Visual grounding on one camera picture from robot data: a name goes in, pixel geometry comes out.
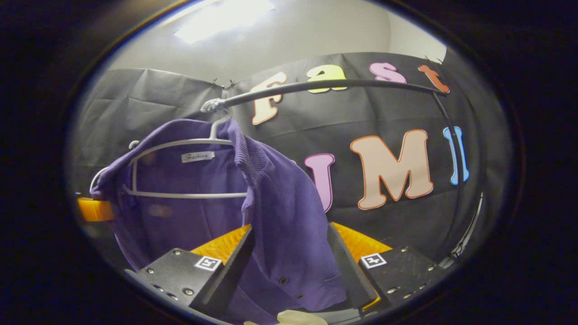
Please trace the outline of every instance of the peach letter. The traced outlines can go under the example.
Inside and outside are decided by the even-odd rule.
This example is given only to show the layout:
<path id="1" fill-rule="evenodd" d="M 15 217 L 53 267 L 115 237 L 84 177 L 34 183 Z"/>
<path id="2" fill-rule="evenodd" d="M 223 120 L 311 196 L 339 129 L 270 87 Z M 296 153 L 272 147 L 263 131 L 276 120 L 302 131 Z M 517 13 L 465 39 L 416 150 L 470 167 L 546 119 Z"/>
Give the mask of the peach letter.
<path id="1" fill-rule="evenodd" d="M 434 184 L 429 178 L 428 153 L 424 130 L 411 130 L 403 136 L 399 160 L 378 136 L 365 136 L 351 143 L 351 151 L 361 158 L 364 175 L 364 197 L 357 204 L 362 210 L 379 208 L 386 203 L 380 180 L 394 201 L 401 198 L 409 175 L 405 195 L 417 198 L 429 194 Z"/>
<path id="2" fill-rule="evenodd" d="M 264 82 L 251 88 L 249 92 L 252 93 L 255 91 L 265 90 L 268 87 L 277 86 L 277 83 L 286 81 L 287 75 L 283 72 L 278 72 Z M 255 116 L 253 117 L 253 125 L 261 124 L 277 115 L 277 107 L 271 107 L 270 100 L 278 103 L 281 101 L 281 95 L 273 95 L 265 98 L 255 99 Z"/>

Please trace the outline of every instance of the clothing label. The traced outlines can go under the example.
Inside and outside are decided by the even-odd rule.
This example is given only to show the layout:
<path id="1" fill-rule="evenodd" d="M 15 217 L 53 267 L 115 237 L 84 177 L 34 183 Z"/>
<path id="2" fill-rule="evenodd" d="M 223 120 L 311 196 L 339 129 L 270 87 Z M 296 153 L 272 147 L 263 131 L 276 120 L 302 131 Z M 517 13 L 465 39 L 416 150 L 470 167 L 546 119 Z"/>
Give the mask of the clothing label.
<path id="1" fill-rule="evenodd" d="M 181 155 L 181 161 L 183 164 L 199 160 L 211 160 L 213 158 L 215 158 L 214 151 L 191 152 Z"/>

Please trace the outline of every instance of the pink letter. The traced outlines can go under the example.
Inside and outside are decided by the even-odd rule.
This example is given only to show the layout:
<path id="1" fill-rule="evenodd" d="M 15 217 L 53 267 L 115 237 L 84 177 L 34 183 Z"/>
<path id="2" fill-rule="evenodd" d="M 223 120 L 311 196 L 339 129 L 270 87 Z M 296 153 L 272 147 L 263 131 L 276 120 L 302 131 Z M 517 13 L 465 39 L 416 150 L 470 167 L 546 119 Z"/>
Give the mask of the pink letter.
<path id="1" fill-rule="evenodd" d="M 330 153 L 314 154 L 313 156 L 305 158 L 305 165 L 313 171 L 313 180 L 321 197 L 321 203 L 323 203 L 325 212 L 329 210 L 333 201 L 329 166 L 334 162 L 335 157 Z"/>
<path id="2" fill-rule="evenodd" d="M 389 63 L 376 62 L 369 66 L 369 70 L 371 73 L 376 75 L 375 80 L 407 83 L 405 77 L 403 77 L 399 72 L 396 72 L 397 69 Z"/>

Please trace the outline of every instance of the orange object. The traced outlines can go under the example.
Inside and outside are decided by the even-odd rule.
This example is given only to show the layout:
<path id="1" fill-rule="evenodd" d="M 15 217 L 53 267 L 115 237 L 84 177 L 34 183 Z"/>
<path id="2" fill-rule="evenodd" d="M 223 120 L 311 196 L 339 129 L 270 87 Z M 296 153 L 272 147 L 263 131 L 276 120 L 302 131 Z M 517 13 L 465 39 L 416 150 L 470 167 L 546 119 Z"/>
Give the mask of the orange object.
<path id="1" fill-rule="evenodd" d="M 91 198 L 79 198 L 80 213 L 86 221 L 109 221 L 114 219 L 109 201 L 97 201 Z"/>
<path id="2" fill-rule="evenodd" d="M 249 230 L 249 227 L 251 227 L 250 224 L 228 232 L 193 249 L 191 253 L 217 258 L 222 260 L 224 265 L 227 263 L 229 257 L 231 257 L 235 248 L 237 248 L 241 239 L 243 239 L 243 236 L 247 233 L 247 230 Z"/>
<path id="3" fill-rule="evenodd" d="M 420 67 L 417 69 L 425 73 L 425 75 L 428 76 L 429 81 L 431 81 L 437 89 L 443 91 L 446 94 L 450 93 L 450 88 L 439 80 L 439 75 L 437 72 L 430 69 L 427 65 L 420 65 Z"/>
<path id="4" fill-rule="evenodd" d="M 391 247 L 378 242 L 377 240 L 366 236 L 358 231 L 342 226 L 338 223 L 333 225 L 339 231 L 341 238 L 349 249 L 353 260 L 359 263 L 361 256 L 367 256 L 375 253 L 383 253 L 391 250 Z"/>

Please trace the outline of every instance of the blue letter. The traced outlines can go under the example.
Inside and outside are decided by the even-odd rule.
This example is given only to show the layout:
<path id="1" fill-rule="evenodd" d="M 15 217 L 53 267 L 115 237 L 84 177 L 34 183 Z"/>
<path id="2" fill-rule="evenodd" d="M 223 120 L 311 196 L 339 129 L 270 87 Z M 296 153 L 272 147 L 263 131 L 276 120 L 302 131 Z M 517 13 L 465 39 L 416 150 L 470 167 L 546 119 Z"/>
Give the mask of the blue letter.
<path id="1" fill-rule="evenodd" d="M 458 137 L 458 143 L 460 144 L 460 152 L 462 153 L 462 164 L 464 165 L 464 182 L 469 178 L 468 167 L 466 167 L 466 155 L 464 153 L 464 143 L 462 142 L 462 129 L 459 127 L 454 127 L 455 135 Z M 455 158 L 454 142 L 451 140 L 450 128 L 443 129 L 443 137 L 450 142 L 451 148 L 451 158 L 454 160 L 454 174 L 451 176 L 451 183 L 453 185 L 458 184 L 458 162 Z"/>

